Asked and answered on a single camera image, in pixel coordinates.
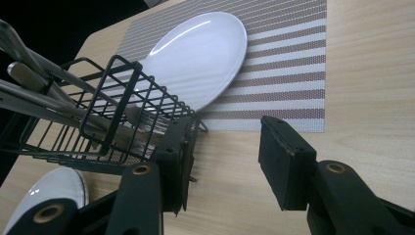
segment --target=white bowl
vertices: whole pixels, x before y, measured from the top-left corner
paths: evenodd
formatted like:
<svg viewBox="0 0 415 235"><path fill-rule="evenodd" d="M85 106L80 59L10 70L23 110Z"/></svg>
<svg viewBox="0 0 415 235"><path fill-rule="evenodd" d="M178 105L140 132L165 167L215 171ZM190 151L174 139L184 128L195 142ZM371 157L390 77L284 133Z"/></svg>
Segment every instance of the white bowl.
<svg viewBox="0 0 415 235"><path fill-rule="evenodd" d="M7 234L25 212L39 203L67 198L76 201L78 208L82 208L88 204L88 197L88 188L80 171L68 167L54 169L40 178L24 195L3 234Z"/></svg>

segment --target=wire rack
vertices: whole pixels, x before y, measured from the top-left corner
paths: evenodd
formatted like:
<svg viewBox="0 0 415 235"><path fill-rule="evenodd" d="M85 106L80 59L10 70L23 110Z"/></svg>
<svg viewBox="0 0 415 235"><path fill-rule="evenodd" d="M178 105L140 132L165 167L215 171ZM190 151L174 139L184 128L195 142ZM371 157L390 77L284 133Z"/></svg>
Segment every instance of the wire rack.
<svg viewBox="0 0 415 235"><path fill-rule="evenodd" d="M126 166L150 159L176 119L192 118L189 136L208 130L190 107L168 94L166 87L157 85L154 77L144 74L138 62L130 63L115 55L105 69L87 58L67 63L63 68L78 63L87 63L97 70L81 77L96 87L94 94L66 82L57 83L79 109L87 111L83 118L68 116L78 121L79 127L32 117L19 143L7 143L3 146L9 148L2 151L82 170L121 174ZM117 105L103 99L102 94L116 100ZM108 124L106 128L97 126L97 118Z"/></svg>

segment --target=black wire rack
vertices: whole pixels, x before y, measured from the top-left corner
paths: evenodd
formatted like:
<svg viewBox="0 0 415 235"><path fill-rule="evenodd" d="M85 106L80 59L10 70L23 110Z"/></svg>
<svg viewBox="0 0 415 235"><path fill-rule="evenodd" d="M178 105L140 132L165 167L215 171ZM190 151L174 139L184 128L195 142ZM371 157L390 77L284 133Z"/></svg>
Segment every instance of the black wire rack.
<svg viewBox="0 0 415 235"><path fill-rule="evenodd" d="M122 174L125 167L151 158L175 120L192 119L189 136L196 138L198 131L208 131L190 107L168 94L166 87L157 85L153 76L144 74L138 62L130 63L114 55L105 69L87 58L62 67L78 63L95 68L96 72L80 78L96 87L94 94L53 76L45 94L53 81L66 90L76 107L86 110L83 118L68 117L77 121L79 127L32 117L19 143L6 143L0 151L81 170ZM102 94L117 104L108 102ZM131 112L135 114L133 120L127 115ZM100 129L94 122L97 118L108 125Z"/></svg>

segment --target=utensil handle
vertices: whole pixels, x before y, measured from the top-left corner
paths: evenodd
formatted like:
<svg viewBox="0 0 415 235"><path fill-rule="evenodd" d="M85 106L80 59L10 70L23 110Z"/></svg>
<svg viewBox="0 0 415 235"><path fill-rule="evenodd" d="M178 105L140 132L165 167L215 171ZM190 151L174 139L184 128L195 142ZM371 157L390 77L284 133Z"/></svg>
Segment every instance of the utensil handle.
<svg viewBox="0 0 415 235"><path fill-rule="evenodd" d="M96 89L93 86L27 48L18 33L8 23L2 20L0 20L0 47L13 59L27 64L32 70L40 74L46 80L49 79L49 72L87 92L93 94L96 92ZM99 92L98 95L112 105L118 105L116 100L103 92Z"/></svg>

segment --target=metal utensil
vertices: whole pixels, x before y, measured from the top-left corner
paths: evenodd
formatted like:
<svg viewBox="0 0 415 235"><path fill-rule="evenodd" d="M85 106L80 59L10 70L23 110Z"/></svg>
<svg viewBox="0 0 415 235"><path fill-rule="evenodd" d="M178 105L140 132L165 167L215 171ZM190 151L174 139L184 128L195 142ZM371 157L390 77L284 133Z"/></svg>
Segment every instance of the metal utensil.
<svg viewBox="0 0 415 235"><path fill-rule="evenodd" d="M17 85L11 84L7 81L0 80L0 90L7 92L15 96L16 98L26 100L29 103L32 103L39 107L46 107L52 111L60 112L63 114L69 114L77 118L83 118L86 114L86 110L72 108L67 103L54 100L50 97L40 95L32 91L24 90L18 87ZM37 117L37 114L28 114L28 115ZM91 124L99 127L102 130L107 130L111 125L111 121L103 117L90 115L89 120ZM137 132L135 133L134 140L145 143L147 139L150 137L149 135L150 133L147 133L147 132ZM123 125L119 125L115 131L115 141L120 148L126 149L128 147L129 141L132 136L134 136L133 129L128 128ZM153 136L151 138L151 144L153 145L159 145L160 142L161 142L160 138L156 136Z"/></svg>
<svg viewBox="0 0 415 235"><path fill-rule="evenodd" d="M36 93L43 92L47 85L45 79L21 62L9 64L7 73L12 79L20 84L21 87ZM73 99L55 82L52 83L48 95L54 99L65 101L75 106Z"/></svg>
<svg viewBox="0 0 415 235"><path fill-rule="evenodd" d="M26 64L33 71L37 72L41 77L48 80L49 74L52 74L62 80L65 80L87 92L95 94L96 89L85 81L79 79L72 73L63 70L53 62L47 60L36 52L25 47L24 43L20 39L16 31L6 22L0 20L0 47L5 50L13 59L18 62ZM118 102L106 95L103 92L99 92L99 97L106 100L114 106L118 106ZM140 112L137 113L137 109L134 111L127 111L126 117L131 124L136 122L130 121L138 119ZM152 116L151 113L144 111L143 115Z"/></svg>

